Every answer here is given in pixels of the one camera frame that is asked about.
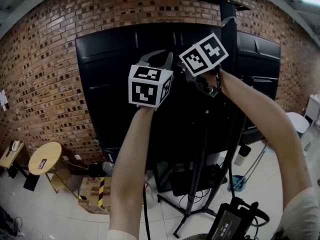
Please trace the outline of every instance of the brick wall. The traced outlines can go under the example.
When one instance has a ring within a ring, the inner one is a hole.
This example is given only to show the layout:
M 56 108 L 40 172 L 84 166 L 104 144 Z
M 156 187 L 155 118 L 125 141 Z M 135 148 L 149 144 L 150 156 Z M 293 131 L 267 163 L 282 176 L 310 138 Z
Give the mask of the brick wall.
M 281 44 L 277 102 L 302 112 L 320 86 L 320 53 L 308 34 L 267 0 L 236 0 L 238 29 Z M 132 24 L 186 22 L 218 25 L 219 7 L 192 0 L 45 0 L 0 41 L 0 89 L 10 109 L 0 111 L 0 151 L 10 140 L 29 155 L 57 141 L 84 158 L 101 160 L 76 58 L 75 38 Z

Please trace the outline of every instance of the white shirt sleeve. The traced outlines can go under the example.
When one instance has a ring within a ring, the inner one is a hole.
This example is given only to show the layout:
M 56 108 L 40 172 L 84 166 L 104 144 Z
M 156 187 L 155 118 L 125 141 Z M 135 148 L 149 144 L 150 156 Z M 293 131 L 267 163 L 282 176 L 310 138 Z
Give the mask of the white shirt sleeve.
M 285 207 L 276 232 L 290 240 L 318 240 L 320 209 L 313 187 L 297 194 Z
M 137 240 L 135 236 L 124 231 L 110 229 L 106 240 Z

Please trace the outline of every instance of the cardboard box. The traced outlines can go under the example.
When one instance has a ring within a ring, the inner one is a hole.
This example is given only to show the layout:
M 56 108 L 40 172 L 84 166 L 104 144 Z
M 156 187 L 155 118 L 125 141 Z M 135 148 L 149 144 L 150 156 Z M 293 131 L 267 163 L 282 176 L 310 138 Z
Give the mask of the cardboard box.
M 78 205 L 91 214 L 110 214 L 111 177 L 83 178 Z

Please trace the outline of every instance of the white wall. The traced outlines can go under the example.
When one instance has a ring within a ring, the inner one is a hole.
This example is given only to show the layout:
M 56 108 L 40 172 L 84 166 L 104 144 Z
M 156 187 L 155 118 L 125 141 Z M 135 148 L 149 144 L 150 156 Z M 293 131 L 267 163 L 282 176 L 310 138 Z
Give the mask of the white wall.
M 25 14 L 27 14 L 32 8 L 40 4 L 43 0 L 25 0 L 20 6 L 18 6 L 5 22 L 0 27 L 0 39 L 4 36 L 4 34 Z

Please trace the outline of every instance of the wall outlet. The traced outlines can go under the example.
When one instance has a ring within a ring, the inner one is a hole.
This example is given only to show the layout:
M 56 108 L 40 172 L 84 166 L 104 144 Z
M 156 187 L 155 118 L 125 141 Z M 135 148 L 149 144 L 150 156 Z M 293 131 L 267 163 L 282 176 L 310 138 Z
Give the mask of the wall outlet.
M 82 160 L 81 156 L 78 155 L 78 154 L 75 154 L 74 157 L 75 157 L 75 159 L 77 159 L 77 160 Z

